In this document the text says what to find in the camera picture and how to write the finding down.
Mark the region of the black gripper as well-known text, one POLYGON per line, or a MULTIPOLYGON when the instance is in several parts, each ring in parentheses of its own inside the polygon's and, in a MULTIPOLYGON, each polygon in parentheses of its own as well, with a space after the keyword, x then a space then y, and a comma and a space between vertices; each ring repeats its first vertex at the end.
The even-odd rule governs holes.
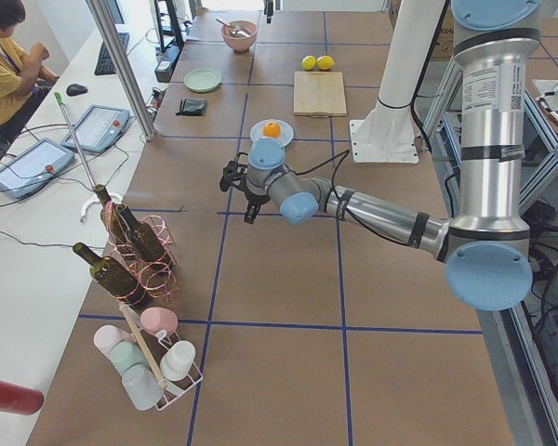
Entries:
POLYGON ((260 208, 270 201, 270 197, 261 188, 248 185, 247 165, 231 160, 222 169, 219 189, 227 192, 230 188, 241 191, 247 201, 244 221, 253 224, 259 215, 260 208))

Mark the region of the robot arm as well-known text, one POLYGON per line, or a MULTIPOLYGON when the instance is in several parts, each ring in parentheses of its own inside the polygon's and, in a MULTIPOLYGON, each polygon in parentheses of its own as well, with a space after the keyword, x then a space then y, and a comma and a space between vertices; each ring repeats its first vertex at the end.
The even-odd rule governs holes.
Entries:
POLYGON ((440 15, 454 17, 453 60, 462 71, 458 196, 438 219, 307 177, 286 163, 284 146, 256 140, 245 163, 224 167, 219 186, 246 197, 246 222, 275 203, 299 224, 317 212, 350 221, 380 238, 431 253, 445 264, 457 298, 487 311, 511 308, 528 295, 529 227, 519 210, 525 105, 525 64, 539 44, 537 1, 404 1, 376 107, 351 124, 358 162, 402 162, 412 155, 413 101, 440 15))

